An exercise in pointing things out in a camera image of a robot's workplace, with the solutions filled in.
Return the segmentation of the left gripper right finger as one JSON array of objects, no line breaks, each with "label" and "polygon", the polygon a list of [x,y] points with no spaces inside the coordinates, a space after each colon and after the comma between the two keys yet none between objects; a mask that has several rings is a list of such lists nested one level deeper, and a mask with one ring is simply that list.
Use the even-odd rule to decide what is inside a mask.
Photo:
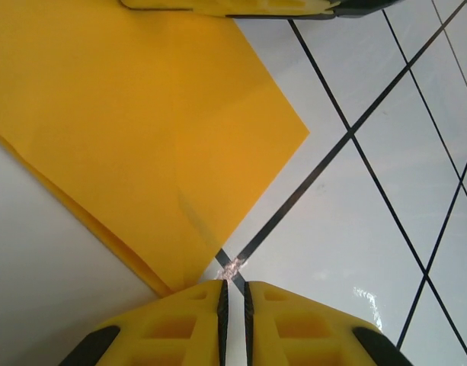
[{"label": "left gripper right finger", "polygon": [[262,281],[244,286],[248,366],[412,366],[378,328]]}]

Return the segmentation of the orange square paper sheet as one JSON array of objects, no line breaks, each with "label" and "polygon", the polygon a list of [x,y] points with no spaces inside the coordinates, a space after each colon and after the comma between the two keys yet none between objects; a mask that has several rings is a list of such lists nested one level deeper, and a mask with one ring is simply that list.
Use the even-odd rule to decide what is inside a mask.
[{"label": "orange square paper sheet", "polygon": [[0,0],[0,142],[159,295],[200,278],[308,133],[232,20]]}]

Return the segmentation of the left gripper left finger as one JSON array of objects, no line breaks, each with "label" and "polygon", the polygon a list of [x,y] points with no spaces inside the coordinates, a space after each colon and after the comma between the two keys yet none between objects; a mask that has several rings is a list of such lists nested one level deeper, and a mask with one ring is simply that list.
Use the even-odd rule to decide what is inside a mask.
[{"label": "left gripper left finger", "polygon": [[211,280],[110,318],[59,366],[226,366],[229,289]]}]

